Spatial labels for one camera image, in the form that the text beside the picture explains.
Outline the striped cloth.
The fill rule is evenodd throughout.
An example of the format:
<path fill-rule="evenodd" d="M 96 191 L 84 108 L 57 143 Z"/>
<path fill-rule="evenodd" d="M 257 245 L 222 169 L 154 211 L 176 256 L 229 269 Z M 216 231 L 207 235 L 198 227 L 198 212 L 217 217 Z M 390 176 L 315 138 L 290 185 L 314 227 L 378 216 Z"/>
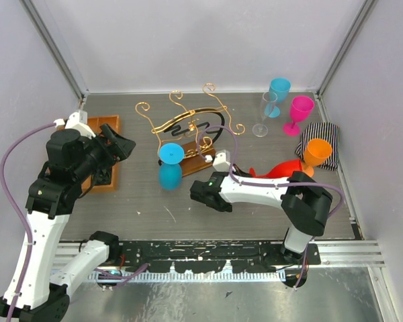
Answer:
<path fill-rule="evenodd" d="M 331 122 L 312 122 L 302 132 L 295 154 L 317 161 L 317 166 L 336 171 L 339 166 L 339 126 Z"/>

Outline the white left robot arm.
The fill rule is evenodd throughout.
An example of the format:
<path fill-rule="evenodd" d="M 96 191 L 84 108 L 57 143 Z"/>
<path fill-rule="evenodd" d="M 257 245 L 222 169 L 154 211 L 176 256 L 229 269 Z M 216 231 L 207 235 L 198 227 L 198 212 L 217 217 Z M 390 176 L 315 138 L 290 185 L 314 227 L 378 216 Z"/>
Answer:
<path fill-rule="evenodd" d="M 61 321 L 84 279 L 102 263 L 113 266 L 119 262 L 118 236 L 96 231 L 76 257 L 51 273 L 62 232 L 83 196 L 82 184 L 127 159 L 136 147 L 136 142 L 108 124 L 100 129 L 100 134 L 90 129 L 60 129 L 47 141 L 48 159 L 29 187 L 27 213 L 17 212 L 26 234 L 12 281 L 0 297 L 0 317 Z"/>

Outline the light blue wine glass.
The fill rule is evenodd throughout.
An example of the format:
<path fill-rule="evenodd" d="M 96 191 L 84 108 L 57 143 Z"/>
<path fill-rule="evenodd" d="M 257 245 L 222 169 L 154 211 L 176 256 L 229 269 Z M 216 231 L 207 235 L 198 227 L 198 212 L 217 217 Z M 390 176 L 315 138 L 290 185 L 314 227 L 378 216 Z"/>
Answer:
<path fill-rule="evenodd" d="M 280 109 L 278 105 L 282 103 L 288 96 L 291 89 L 291 82 L 287 78 L 279 77 L 271 81 L 269 86 L 269 95 L 271 100 L 276 98 L 275 106 L 266 108 L 266 111 L 270 111 L 269 118 L 275 118 L 280 115 Z"/>

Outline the magenta wine glass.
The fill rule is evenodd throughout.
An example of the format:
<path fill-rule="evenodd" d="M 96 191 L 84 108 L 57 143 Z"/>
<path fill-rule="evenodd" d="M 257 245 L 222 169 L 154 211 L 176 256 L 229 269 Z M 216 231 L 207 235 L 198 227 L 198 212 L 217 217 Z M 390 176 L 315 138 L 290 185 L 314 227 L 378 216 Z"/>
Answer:
<path fill-rule="evenodd" d="M 303 122 L 312 112 L 314 101 L 308 96 L 294 97 L 290 106 L 290 123 L 285 123 L 283 132 L 288 136 L 297 136 L 300 133 L 299 123 Z"/>

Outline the clear wine glass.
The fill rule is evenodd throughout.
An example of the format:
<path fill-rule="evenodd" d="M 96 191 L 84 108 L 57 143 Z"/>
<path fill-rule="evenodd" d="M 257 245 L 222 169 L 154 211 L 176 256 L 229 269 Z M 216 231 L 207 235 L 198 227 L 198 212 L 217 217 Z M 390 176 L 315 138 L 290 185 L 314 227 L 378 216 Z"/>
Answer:
<path fill-rule="evenodd" d="M 266 91 L 262 94 L 259 108 L 257 110 L 257 120 L 252 131 L 253 134 L 262 138 L 268 134 L 268 128 L 265 125 L 265 120 L 276 110 L 277 95 Z"/>

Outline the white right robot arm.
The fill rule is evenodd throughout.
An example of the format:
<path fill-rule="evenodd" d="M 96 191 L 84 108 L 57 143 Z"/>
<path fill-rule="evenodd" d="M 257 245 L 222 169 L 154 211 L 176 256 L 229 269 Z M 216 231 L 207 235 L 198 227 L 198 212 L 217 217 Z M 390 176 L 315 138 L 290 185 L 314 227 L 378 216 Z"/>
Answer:
<path fill-rule="evenodd" d="M 268 179 L 213 172 L 208 181 L 194 181 L 190 198 L 219 212 L 232 212 L 235 203 L 250 203 L 281 209 L 290 220 L 281 245 L 281 256 L 297 264 L 313 237 L 324 234 L 332 195 L 304 172 Z"/>

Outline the gold wire wine glass rack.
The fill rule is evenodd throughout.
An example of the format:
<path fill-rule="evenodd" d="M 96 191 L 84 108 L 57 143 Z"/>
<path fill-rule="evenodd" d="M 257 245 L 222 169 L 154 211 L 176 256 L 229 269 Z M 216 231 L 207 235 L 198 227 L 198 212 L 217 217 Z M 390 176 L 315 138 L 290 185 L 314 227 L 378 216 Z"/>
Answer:
<path fill-rule="evenodd" d="M 150 131 L 158 141 L 157 156 L 160 148 L 168 143 L 179 144 L 184 150 L 184 158 L 180 162 L 182 177 L 189 176 L 210 167 L 211 163 L 204 161 L 205 155 L 215 156 L 214 144 L 222 135 L 223 131 L 229 129 L 234 135 L 242 135 L 246 128 L 243 124 L 232 123 L 232 116 L 229 108 L 214 93 L 216 86 L 206 83 L 202 91 L 207 96 L 216 100 L 213 107 L 198 107 L 189 109 L 181 102 L 183 92 L 171 91 L 169 100 L 178 106 L 182 112 L 170 118 L 160 125 L 156 125 L 149 116 L 150 105 L 147 102 L 139 102 L 135 111 L 139 116 L 145 118 L 150 124 Z"/>

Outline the red wine glass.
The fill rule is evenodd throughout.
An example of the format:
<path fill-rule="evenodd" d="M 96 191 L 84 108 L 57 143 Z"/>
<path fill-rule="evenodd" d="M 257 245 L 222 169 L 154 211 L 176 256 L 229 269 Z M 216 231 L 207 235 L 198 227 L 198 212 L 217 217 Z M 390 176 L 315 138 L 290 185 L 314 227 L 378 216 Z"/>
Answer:
<path fill-rule="evenodd" d="M 283 178 L 290 177 L 295 171 L 302 171 L 302 162 L 300 159 L 288 160 L 274 166 L 267 174 L 256 174 L 254 168 L 249 169 L 249 174 L 253 178 Z"/>

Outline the orange wine glass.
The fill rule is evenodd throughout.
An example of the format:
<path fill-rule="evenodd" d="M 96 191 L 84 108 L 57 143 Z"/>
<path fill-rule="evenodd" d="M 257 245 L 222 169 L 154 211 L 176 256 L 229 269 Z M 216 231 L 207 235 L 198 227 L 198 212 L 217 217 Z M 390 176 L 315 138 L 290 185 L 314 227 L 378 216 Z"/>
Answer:
<path fill-rule="evenodd" d="M 303 153 L 302 169 L 309 177 L 314 176 L 314 168 L 320 166 L 332 154 L 332 146 L 322 139 L 312 139 Z"/>

